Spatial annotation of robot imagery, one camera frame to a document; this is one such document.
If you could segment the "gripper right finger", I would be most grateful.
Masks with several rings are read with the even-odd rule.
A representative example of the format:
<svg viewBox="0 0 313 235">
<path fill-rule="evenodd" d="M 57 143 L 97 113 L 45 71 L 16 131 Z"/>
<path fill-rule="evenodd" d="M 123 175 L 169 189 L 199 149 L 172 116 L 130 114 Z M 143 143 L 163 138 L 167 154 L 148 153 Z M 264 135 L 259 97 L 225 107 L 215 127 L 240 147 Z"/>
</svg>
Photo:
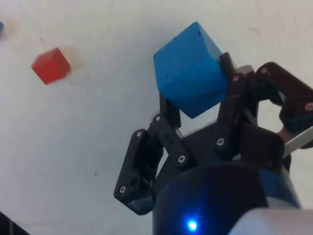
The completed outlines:
<svg viewBox="0 0 313 235">
<path fill-rule="evenodd" d="M 220 56 L 229 82 L 216 122 L 215 151 L 222 157 L 285 157 L 313 146 L 313 90 L 275 62 L 257 71 L 235 70 L 229 53 Z M 257 125 L 259 102 L 280 106 L 283 131 Z"/>
</svg>

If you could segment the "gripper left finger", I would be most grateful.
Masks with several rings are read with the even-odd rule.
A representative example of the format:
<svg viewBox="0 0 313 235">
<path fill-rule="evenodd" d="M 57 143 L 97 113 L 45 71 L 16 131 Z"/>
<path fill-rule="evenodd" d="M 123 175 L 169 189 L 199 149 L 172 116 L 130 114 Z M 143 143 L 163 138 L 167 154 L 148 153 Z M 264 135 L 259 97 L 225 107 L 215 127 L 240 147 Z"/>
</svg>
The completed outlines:
<svg viewBox="0 0 313 235">
<path fill-rule="evenodd" d="M 115 199 L 137 215 L 153 210 L 153 187 L 164 152 L 168 153 L 170 165 L 178 172 L 195 165 L 195 159 L 178 131 L 181 127 L 179 109 L 162 95 L 159 107 L 160 112 L 149 128 L 132 134 L 113 193 Z"/>
</svg>

